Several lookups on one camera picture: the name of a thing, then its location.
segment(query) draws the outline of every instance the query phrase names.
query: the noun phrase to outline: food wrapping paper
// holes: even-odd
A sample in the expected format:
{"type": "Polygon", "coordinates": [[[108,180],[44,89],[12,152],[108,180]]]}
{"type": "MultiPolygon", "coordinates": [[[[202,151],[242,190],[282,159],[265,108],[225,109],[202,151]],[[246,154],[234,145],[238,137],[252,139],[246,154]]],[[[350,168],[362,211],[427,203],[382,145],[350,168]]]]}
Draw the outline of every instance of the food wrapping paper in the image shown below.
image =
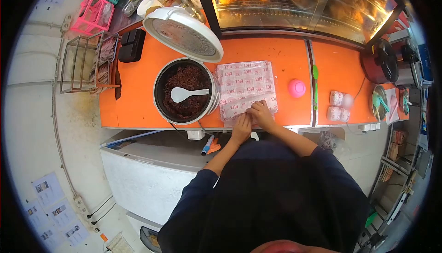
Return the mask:
{"type": "Polygon", "coordinates": [[[271,62],[267,60],[220,64],[220,117],[224,127],[232,127],[235,118],[255,101],[265,100],[270,112],[278,111],[271,62]]]}

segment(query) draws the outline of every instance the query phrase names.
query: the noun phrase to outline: glass display case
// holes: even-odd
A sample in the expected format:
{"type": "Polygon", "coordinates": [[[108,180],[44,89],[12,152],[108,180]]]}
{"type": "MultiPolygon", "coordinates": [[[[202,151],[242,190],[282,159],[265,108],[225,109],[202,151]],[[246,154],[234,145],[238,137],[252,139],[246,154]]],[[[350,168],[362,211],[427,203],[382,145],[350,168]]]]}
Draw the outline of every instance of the glass display case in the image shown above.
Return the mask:
{"type": "Polygon", "coordinates": [[[321,36],[359,48],[380,37],[401,0],[200,0],[219,38],[277,33],[321,36]]]}

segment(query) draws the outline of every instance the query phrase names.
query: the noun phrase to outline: orange countertop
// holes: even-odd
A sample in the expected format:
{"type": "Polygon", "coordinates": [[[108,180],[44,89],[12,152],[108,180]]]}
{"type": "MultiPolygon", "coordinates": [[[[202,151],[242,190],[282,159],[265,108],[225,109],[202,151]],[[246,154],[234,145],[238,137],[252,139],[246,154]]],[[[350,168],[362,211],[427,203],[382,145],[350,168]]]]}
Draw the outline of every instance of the orange countertop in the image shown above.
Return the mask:
{"type": "MultiPolygon", "coordinates": [[[[335,90],[356,96],[365,77],[359,61],[359,52],[327,43],[312,42],[312,53],[313,62],[318,67],[318,110],[315,125],[325,127],[345,124],[327,119],[330,92],[335,90]]],[[[370,98],[375,86],[376,84],[365,80],[361,93],[350,110],[349,124],[377,122],[370,106],[370,98]]],[[[385,89],[394,88],[391,83],[382,84],[382,86],[385,89]]],[[[399,100],[399,89],[395,88],[395,90],[399,100]]],[[[398,112],[400,112],[398,115],[401,120],[408,119],[408,115],[406,116],[399,108],[398,112]]]]}
{"type": "MultiPolygon", "coordinates": [[[[278,112],[275,121],[284,126],[312,126],[311,69],[305,40],[284,38],[250,38],[222,40],[224,57],[218,64],[268,60],[272,62],[278,112]],[[306,86],[305,95],[294,99],[288,94],[290,80],[300,79],[306,86]]],[[[118,62],[122,84],[121,97],[116,101],[113,89],[99,95],[102,127],[165,129],[171,125],[159,114],[153,104],[152,89],[158,72],[168,62],[182,54],[155,40],[148,33],[144,41],[141,60],[118,62]]],[[[205,63],[213,73],[217,64],[205,63]]],[[[204,128],[221,129],[219,108],[204,116],[200,122],[204,128]]],[[[178,128],[200,129],[197,123],[178,128]]]]}

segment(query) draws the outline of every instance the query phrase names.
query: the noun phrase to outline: pink basket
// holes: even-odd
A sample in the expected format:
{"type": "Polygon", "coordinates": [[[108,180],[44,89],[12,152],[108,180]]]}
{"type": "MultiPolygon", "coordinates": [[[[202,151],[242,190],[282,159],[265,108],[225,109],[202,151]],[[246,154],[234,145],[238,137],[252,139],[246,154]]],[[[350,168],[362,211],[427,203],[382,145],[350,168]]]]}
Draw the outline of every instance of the pink basket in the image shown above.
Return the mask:
{"type": "Polygon", "coordinates": [[[111,24],[113,4],[106,0],[83,0],[77,20],[71,29],[86,35],[94,35],[100,31],[107,31],[111,24]],[[111,8],[109,13],[103,13],[105,8],[111,8]]]}

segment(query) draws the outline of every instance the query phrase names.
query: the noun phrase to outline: dark blue shirt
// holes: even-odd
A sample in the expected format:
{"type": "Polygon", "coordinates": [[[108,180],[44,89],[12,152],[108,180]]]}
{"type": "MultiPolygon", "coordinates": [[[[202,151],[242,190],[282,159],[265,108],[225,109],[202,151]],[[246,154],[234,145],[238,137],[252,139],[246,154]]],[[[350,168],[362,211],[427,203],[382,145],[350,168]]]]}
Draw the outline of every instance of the dark blue shirt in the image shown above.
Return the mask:
{"type": "MultiPolygon", "coordinates": [[[[296,160],[299,157],[287,146],[275,141],[251,141],[243,144],[229,162],[235,159],[281,159],[296,160]]],[[[362,192],[356,181],[348,174],[342,164],[336,159],[333,153],[318,146],[311,154],[311,158],[323,166],[327,171],[327,176],[340,184],[353,187],[362,192]]],[[[218,175],[209,169],[200,170],[194,179],[184,187],[180,200],[171,217],[196,206],[204,200],[212,191],[218,175]]]]}

